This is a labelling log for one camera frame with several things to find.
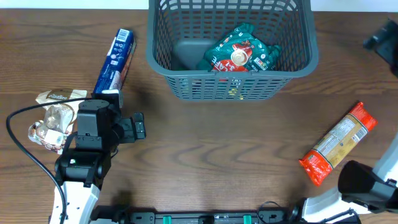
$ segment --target wooden table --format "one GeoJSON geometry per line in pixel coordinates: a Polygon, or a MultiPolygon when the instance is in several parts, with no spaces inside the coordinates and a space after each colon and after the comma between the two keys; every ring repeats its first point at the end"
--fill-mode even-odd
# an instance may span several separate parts
{"type": "MultiPolygon", "coordinates": [[[[54,185],[10,140],[6,116],[35,105],[54,88],[92,91],[120,27],[137,38],[123,88],[125,116],[146,116],[147,139],[120,147],[99,204],[129,203],[158,211],[248,210],[273,200],[291,205],[337,184],[342,165],[315,187],[297,162],[358,101],[379,120],[346,157],[373,166],[397,130],[398,78],[362,42],[385,23],[383,13],[317,12],[319,66],[261,102],[190,103],[173,96],[145,60],[146,11],[0,11],[0,223],[46,223],[54,185]]],[[[12,128],[53,169],[55,153],[32,143],[37,109],[12,128]]],[[[398,215],[362,216],[396,223],[398,215]]]]}

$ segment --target blue package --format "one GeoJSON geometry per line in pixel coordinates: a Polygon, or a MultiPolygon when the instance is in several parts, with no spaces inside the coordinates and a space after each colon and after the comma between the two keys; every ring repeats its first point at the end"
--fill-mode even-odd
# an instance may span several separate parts
{"type": "Polygon", "coordinates": [[[136,42],[132,31],[119,29],[106,55],[94,93],[101,93],[103,90],[120,90],[122,88],[135,47],[136,42]]]}

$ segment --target basket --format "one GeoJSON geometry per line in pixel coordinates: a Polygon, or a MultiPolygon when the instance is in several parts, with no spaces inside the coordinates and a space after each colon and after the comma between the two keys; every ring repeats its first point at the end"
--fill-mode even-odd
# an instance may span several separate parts
{"type": "Polygon", "coordinates": [[[149,0],[146,57],[184,100],[265,100],[318,64],[310,0],[149,0]],[[195,70],[203,54],[242,22],[280,45],[273,71],[195,70]]]}

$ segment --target red and orange snack package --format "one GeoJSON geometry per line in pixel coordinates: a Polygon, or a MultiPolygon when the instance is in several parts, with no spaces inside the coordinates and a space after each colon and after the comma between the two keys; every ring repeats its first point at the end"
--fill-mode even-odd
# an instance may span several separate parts
{"type": "Polygon", "coordinates": [[[370,132],[377,120],[359,102],[328,134],[299,160],[312,182],[320,186],[330,172],[357,143],[370,132]]]}

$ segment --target green snack bag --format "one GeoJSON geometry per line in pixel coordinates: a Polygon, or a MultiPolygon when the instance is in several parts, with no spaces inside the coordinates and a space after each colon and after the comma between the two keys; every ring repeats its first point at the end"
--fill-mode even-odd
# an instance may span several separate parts
{"type": "Polygon", "coordinates": [[[281,47],[267,46],[251,34],[254,26],[241,24],[205,52],[197,70],[246,72],[273,70],[281,47]]]}

